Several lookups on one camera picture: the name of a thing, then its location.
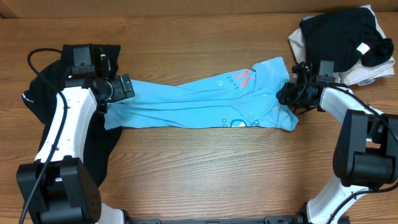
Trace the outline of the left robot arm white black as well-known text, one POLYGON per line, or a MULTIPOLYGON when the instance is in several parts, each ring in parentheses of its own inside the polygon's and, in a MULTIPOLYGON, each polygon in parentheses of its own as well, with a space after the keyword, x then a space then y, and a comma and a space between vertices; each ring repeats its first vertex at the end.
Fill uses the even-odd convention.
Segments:
POLYGON ((129 75, 113 80, 69 78, 56 94, 49 133, 30 164, 17 170, 24 198, 19 223, 131 223, 124 210, 111 208, 86 169, 84 149, 91 120, 100 103, 134 96, 129 75))

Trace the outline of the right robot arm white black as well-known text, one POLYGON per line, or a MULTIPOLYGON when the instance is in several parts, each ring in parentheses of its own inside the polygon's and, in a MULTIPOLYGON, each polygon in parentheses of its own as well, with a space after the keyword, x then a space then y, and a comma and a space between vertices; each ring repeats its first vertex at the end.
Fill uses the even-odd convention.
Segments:
POLYGON ((285 83, 276 97, 305 112, 328 112, 341 123, 334 174, 292 223, 349 223, 344 214, 358 199, 397 188, 397 115, 374 109, 338 83, 285 83))

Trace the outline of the light blue printed t-shirt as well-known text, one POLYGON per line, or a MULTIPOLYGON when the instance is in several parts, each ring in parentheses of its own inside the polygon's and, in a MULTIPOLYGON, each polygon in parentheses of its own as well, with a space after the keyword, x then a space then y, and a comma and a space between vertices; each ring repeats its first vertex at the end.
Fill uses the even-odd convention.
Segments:
POLYGON ((276 93, 289 81, 282 57, 180 86, 134 80, 132 98, 108 104, 104 126, 295 129, 298 119, 276 93))

